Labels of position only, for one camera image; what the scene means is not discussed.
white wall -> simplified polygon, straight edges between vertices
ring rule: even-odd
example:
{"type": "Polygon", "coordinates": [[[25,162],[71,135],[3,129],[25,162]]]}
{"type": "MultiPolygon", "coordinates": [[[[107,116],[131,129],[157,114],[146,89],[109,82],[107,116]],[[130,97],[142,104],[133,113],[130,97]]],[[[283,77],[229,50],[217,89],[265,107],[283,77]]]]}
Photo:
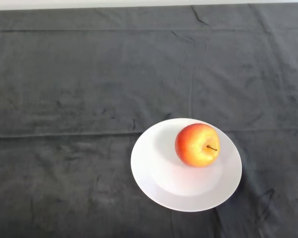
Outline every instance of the white wall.
{"type": "Polygon", "coordinates": [[[298,2],[298,0],[0,0],[0,10],[266,2],[298,2]]]}

crease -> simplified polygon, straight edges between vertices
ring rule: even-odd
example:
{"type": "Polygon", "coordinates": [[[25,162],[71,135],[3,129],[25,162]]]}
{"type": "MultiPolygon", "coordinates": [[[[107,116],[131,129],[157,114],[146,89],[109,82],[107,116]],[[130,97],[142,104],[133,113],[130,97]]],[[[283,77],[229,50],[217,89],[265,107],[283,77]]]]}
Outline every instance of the crease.
{"type": "Polygon", "coordinates": [[[283,70],[283,62],[281,60],[283,58],[282,50],[278,46],[278,42],[276,40],[275,33],[268,25],[265,24],[264,17],[260,13],[260,11],[257,9],[257,7],[253,4],[249,4],[249,7],[250,7],[251,11],[253,12],[256,20],[262,27],[265,35],[267,35],[268,45],[269,45],[270,49],[272,50],[273,56],[275,57],[278,71],[279,71],[279,72],[277,72],[277,74],[278,74],[278,79],[280,82],[281,92],[283,93],[283,95],[285,95],[285,90],[284,90],[285,72],[283,70]]]}
{"type": "Polygon", "coordinates": [[[140,135],[144,131],[108,131],[108,132],[86,132],[86,133],[46,133],[46,134],[25,134],[25,135],[6,135],[0,136],[0,140],[5,139],[34,139],[34,138],[53,138],[53,137],[81,137],[81,136],[124,136],[140,135]]]}
{"type": "Polygon", "coordinates": [[[208,23],[205,23],[202,19],[200,19],[200,17],[198,16],[198,13],[196,12],[196,10],[194,9],[193,5],[190,6],[192,11],[193,11],[193,14],[195,16],[195,18],[197,19],[198,22],[204,24],[204,25],[207,25],[207,26],[210,26],[208,23]]]}
{"type": "Polygon", "coordinates": [[[224,234],[224,237],[227,237],[226,232],[223,228],[223,224],[222,224],[222,221],[221,221],[221,218],[220,218],[220,215],[219,215],[219,212],[218,212],[217,208],[212,209],[212,211],[213,211],[213,214],[215,216],[216,223],[220,228],[220,231],[222,231],[222,233],[224,234]]]}
{"type": "Polygon", "coordinates": [[[227,28],[148,28],[148,29],[5,29],[0,30],[0,33],[57,33],[57,32],[115,32],[115,31],[130,31],[130,32],[152,32],[152,31],[196,31],[196,32],[231,32],[231,33],[246,33],[246,34],[263,34],[258,30],[248,30],[248,29],[227,29],[227,28]]]}
{"type": "MultiPolygon", "coordinates": [[[[298,130],[298,127],[287,127],[287,128],[247,128],[247,129],[221,129],[223,132],[262,132],[262,131],[288,131],[298,130]]],[[[91,133],[59,133],[59,134],[28,134],[28,135],[11,135],[11,136],[0,136],[0,140],[10,139],[40,139],[40,138],[56,138],[56,137],[102,137],[102,136],[130,136],[130,135],[141,135],[145,131],[118,131],[118,132],[91,132],[91,133]]]]}
{"type": "Polygon", "coordinates": [[[170,221],[171,221],[171,231],[172,231],[172,237],[175,238],[174,233],[174,224],[173,224],[173,217],[172,217],[172,210],[170,211],[170,221]]]}

apple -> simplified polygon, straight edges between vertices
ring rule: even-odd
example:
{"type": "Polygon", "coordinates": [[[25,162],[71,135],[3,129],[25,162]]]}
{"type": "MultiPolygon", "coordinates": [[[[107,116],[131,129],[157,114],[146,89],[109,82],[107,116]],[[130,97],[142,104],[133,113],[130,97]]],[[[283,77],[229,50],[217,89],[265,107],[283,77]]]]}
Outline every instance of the apple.
{"type": "Polygon", "coordinates": [[[220,150],[220,139],[216,131],[202,123],[183,128],[175,139],[178,157],[189,166],[210,165],[219,156],[220,150]]]}

dark gray cloth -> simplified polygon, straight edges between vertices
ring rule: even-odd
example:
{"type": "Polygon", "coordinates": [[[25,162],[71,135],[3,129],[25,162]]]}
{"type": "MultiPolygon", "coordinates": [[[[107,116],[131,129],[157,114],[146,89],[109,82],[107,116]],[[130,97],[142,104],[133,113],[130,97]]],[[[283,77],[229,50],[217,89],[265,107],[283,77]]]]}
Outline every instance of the dark gray cloth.
{"type": "Polygon", "coordinates": [[[298,4],[0,11],[0,238],[298,238],[298,4]],[[243,174],[171,211],[130,155],[165,119],[209,122],[243,174]]]}

plate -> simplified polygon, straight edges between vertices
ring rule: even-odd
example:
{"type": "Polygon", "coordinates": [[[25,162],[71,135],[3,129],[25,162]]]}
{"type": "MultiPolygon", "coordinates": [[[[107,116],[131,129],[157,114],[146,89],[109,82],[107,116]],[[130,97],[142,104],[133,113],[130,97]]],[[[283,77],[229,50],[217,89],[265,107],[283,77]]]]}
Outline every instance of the plate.
{"type": "Polygon", "coordinates": [[[174,142],[186,126],[204,123],[195,119],[170,119],[153,125],[137,140],[131,154],[131,170],[140,189],[156,203],[183,212],[211,209],[225,202],[236,190],[242,162],[230,138],[212,126],[221,151],[211,165],[190,167],[176,155],[174,142]]]}

